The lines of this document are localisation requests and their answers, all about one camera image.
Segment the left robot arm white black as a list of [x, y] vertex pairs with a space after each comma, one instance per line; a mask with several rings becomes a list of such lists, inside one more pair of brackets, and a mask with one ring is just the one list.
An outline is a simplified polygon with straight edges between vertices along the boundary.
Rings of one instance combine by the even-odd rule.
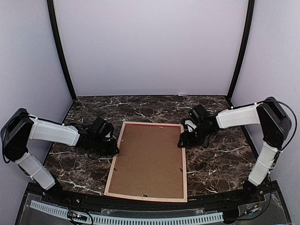
[[116, 155], [120, 150], [113, 137], [112, 123], [98, 117], [92, 124], [79, 126], [63, 124], [31, 115], [19, 108], [0, 131], [2, 157], [5, 163], [15, 162], [41, 188], [55, 204], [66, 201], [66, 193], [59, 189], [55, 177], [29, 151], [29, 140], [62, 143], [84, 150], [94, 150], [100, 155]]

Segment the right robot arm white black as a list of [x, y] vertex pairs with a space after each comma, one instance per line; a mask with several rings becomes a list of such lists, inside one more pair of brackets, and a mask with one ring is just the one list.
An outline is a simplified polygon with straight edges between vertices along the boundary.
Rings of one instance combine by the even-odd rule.
[[184, 131], [180, 134], [178, 147], [202, 145], [206, 137], [221, 129], [260, 125], [263, 133], [262, 150], [246, 181], [251, 185], [239, 194], [243, 203], [250, 203], [257, 196], [256, 187], [261, 185], [273, 170], [280, 153], [290, 143], [287, 137], [291, 128], [297, 127], [297, 120], [290, 119], [284, 110], [285, 107], [288, 105], [274, 97], [225, 109], [216, 114], [210, 114], [203, 105], [197, 105], [189, 111], [190, 117], [181, 122]]

